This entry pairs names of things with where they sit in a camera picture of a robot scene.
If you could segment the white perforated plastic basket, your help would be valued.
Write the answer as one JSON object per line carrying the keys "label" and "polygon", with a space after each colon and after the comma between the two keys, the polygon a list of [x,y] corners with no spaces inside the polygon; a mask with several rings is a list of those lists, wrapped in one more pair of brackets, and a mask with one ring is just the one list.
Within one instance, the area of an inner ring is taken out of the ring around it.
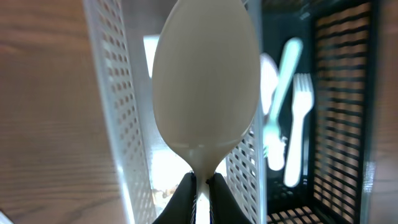
{"label": "white perforated plastic basket", "polygon": [[[85,1],[96,76],[111,152],[128,223],[153,223],[156,213],[144,143],[144,112],[138,105],[137,71],[132,67],[121,1]],[[157,129],[153,109],[150,115]]]}

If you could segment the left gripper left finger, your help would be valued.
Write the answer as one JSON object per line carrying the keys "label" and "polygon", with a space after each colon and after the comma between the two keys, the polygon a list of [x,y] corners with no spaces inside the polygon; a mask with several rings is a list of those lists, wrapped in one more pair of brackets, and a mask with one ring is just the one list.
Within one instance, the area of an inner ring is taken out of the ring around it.
{"label": "left gripper left finger", "polygon": [[153,224],[194,224],[196,221],[197,178],[186,173],[175,193]]}

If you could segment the white plastic fork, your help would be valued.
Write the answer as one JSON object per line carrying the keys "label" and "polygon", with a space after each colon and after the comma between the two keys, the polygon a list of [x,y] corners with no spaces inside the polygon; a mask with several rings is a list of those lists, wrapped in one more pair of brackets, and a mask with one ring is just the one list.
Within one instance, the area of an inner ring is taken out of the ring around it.
{"label": "white plastic fork", "polygon": [[292,93],[292,128],[284,171],[284,185],[296,187],[302,168],[303,124],[306,115],[314,105],[314,90],[311,74],[298,73],[294,76]]}
{"label": "white plastic fork", "polygon": [[296,71],[303,49],[303,42],[298,37],[289,39],[283,48],[278,68],[278,84],[272,97],[272,104],[267,115],[263,115],[262,143],[263,156],[271,170],[278,171],[284,167],[285,143],[281,140],[279,114],[285,95],[290,87],[292,76]]}

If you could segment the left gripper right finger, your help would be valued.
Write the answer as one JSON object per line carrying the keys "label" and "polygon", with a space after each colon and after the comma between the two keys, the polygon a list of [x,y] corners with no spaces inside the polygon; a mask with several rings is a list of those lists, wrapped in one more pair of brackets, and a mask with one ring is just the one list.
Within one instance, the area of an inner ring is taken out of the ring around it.
{"label": "left gripper right finger", "polygon": [[211,224],[251,224],[221,174],[215,173],[206,183],[210,188]]}

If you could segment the white plastic spoon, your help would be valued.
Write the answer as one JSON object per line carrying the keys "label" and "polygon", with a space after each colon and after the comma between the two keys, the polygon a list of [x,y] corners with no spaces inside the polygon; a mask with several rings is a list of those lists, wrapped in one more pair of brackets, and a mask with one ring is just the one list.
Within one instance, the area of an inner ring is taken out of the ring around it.
{"label": "white plastic spoon", "polygon": [[159,37],[152,68],[162,139],[195,174],[192,223],[210,222],[206,183],[249,131],[260,92],[259,44],[240,0],[179,0]]}
{"label": "white plastic spoon", "polygon": [[261,105],[263,115],[269,113],[272,97],[278,84],[278,68],[273,58],[267,53],[259,56],[261,63]]}

